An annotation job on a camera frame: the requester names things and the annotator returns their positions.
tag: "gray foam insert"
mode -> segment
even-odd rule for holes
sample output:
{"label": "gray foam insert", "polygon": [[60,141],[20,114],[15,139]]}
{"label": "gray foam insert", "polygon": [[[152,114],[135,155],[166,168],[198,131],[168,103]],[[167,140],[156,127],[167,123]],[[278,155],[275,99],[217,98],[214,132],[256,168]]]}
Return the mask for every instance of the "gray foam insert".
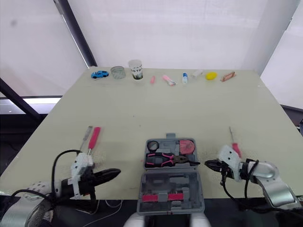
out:
{"label": "gray foam insert", "polygon": [[[148,171],[144,173],[138,200],[138,213],[141,215],[166,214],[164,211],[174,213],[191,213],[204,211],[204,201],[200,183],[200,176],[196,170]],[[183,201],[168,201],[169,193],[183,193]],[[158,202],[143,202],[143,195],[156,194]]]}

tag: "black frame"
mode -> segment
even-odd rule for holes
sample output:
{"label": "black frame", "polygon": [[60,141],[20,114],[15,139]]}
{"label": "black frame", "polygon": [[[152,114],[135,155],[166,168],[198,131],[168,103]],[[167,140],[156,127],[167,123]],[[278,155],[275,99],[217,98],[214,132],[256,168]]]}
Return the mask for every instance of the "black frame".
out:
{"label": "black frame", "polygon": [[59,13],[63,16],[64,21],[83,57],[87,67],[97,66],[95,58],[87,44],[79,24],[72,12],[71,6],[67,0],[53,0]]}
{"label": "black frame", "polygon": [[0,91],[10,99],[16,106],[18,106],[23,112],[29,115],[36,122],[41,122],[41,115],[34,110],[26,101],[23,100],[7,83],[0,78]]}

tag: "red-handled screwdriver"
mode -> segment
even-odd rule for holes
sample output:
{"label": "red-handled screwdriver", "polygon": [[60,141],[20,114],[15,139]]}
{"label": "red-handled screwdriver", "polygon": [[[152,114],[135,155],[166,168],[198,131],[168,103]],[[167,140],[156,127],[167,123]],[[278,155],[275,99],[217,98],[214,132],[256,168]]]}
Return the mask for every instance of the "red-handled screwdriver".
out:
{"label": "red-handled screwdriver", "polygon": [[94,128],[93,134],[92,134],[92,136],[90,138],[90,141],[89,141],[89,149],[88,149],[88,152],[87,152],[88,155],[93,154],[93,152],[92,153],[90,153],[90,152],[95,147],[95,144],[97,142],[98,135],[99,135],[100,131],[101,131],[101,127],[95,127]]}
{"label": "red-handled screwdriver", "polygon": [[241,158],[242,157],[242,153],[238,147],[238,144],[235,143],[234,139],[233,139],[233,134],[232,134],[232,129],[231,127],[229,127],[229,131],[231,132],[231,135],[232,135],[232,149],[234,149],[234,151],[236,151],[239,155],[239,157]]}

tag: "blue toy car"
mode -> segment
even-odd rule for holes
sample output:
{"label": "blue toy car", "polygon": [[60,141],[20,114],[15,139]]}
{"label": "blue toy car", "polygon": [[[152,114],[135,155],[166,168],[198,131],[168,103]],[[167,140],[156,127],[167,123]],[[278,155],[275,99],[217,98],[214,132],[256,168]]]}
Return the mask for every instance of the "blue toy car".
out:
{"label": "blue toy car", "polygon": [[93,72],[91,74],[91,77],[96,79],[96,78],[102,78],[102,77],[108,77],[108,72],[106,71],[98,71],[98,72]]}

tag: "screwdriver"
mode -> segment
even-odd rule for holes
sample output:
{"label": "screwdriver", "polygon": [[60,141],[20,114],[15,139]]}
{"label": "screwdriver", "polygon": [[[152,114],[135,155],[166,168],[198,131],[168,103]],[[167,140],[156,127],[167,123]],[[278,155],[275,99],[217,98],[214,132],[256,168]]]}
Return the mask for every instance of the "screwdriver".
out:
{"label": "screwdriver", "polygon": [[90,138],[90,141],[89,141],[89,149],[88,149],[88,152],[87,152],[88,155],[93,155],[93,152],[91,153],[91,150],[95,147],[95,144],[97,142],[100,131],[101,131],[101,127],[95,127],[94,128],[93,134],[92,134],[92,136]]}
{"label": "screwdriver", "polygon": [[81,143],[81,146],[80,146],[79,151],[82,150],[82,147],[83,147],[83,145],[84,145],[84,142],[88,139],[89,134],[90,134],[90,132],[91,132],[92,129],[93,129],[93,126],[89,126],[89,127],[87,128],[87,130],[86,130],[86,132],[85,132],[85,135],[84,135],[84,137],[83,137],[83,141],[82,141],[82,143]]}
{"label": "screwdriver", "polygon": [[232,135],[232,149],[234,149],[234,151],[236,151],[239,155],[239,157],[241,157],[241,151],[238,147],[238,143],[235,143],[234,139],[233,139],[233,133],[232,133],[232,129],[231,127],[229,127],[229,131],[231,132],[231,135]]}

